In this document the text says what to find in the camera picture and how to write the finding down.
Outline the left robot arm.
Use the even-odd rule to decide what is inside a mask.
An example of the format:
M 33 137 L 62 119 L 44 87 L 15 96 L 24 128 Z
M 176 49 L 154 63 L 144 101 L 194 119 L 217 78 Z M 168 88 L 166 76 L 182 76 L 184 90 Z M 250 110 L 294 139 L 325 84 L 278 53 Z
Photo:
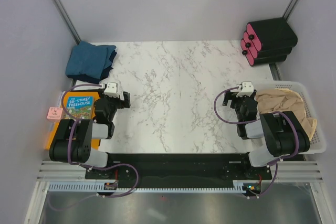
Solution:
M 68 111 L 64 99 L 68 92 L 79 87 L 95 87 L 99 98 L 93 101 L 94 116 L 83 119 Z M 69 119 L 59 121 L 55 135 L 49 147 L 49 157 L 54 162 L 79 165 L 84 168 L 97 169 L 103 178 L 111 178 L 115 173 L 115 165 L 108 161 L 108 154 L 91 146 L 93 139 L 109 140 L 113 137 L 114 116 L 119 109 L 131 107 L 130 93 L 124 91 L 123 99 L 118 94 L 118 85 L 114 82 L 106 84 L 80 84 L 65 91 L 61 98 L 61 107 Z

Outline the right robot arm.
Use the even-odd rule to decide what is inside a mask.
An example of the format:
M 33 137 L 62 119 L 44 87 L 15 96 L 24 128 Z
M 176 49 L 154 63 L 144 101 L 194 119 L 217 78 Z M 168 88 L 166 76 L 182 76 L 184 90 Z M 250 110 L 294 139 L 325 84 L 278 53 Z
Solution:
M 310 148 L 307 133 L 291 111 L 265 113 L 257 118 L 256 91 L 239 96 L 228 89 L 224 93 L 223 106 L 230 103 L 238 121 L 237 134 L 243 140 L 263 138 L 265 143 L 248 154 L 248 161 L 240 166 L 241 174 L 248 179 L 259 173 L 259 167 L 272 165 L 284 158 L 306 152 Z

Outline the tan beige t-shirt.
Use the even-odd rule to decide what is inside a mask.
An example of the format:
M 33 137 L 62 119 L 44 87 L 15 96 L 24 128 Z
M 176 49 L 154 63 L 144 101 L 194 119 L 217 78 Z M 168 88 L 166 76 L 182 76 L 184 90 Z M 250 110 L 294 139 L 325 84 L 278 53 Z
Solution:
M 289 89 L 263 89 L 256 93 L 260 113 L 292 111 L 301 123 L 307 117 L 301 96 Z

